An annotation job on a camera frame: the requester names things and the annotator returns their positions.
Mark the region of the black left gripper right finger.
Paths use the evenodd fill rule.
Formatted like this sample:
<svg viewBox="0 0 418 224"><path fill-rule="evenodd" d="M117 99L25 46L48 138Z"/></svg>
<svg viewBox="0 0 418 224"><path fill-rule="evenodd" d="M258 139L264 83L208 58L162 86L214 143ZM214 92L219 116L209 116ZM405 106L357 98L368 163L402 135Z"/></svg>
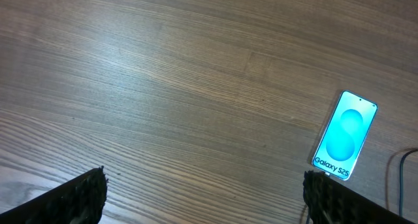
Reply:
<svg viewBox="0 0 418 224"><path fill-rule="evenodd" d="M304 173L303 199L314 224L413 224L320 172Z"/></svg>

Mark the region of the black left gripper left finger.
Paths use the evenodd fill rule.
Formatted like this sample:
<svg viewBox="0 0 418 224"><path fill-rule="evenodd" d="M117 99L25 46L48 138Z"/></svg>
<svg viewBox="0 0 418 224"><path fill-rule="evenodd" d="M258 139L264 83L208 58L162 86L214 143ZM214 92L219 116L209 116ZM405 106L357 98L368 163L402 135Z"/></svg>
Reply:
<svg viewBox="0 0 418 224"><path fill-rule="evenodd" d="M98 224L107 198L104 167L84 174L1 214L2 224Z"/></svg>

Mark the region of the teal screen smartphone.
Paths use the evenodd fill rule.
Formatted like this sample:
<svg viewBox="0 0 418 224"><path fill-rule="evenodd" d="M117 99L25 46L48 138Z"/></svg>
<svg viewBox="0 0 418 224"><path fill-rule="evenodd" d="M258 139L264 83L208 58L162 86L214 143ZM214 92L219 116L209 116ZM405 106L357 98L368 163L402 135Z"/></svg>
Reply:
<svg viewBox="0 0 418 224"><path fill-rule="evenodd" d="M348 180L378 112L378 105L348 90L341 92L312 158L312 165Z"/></svg>

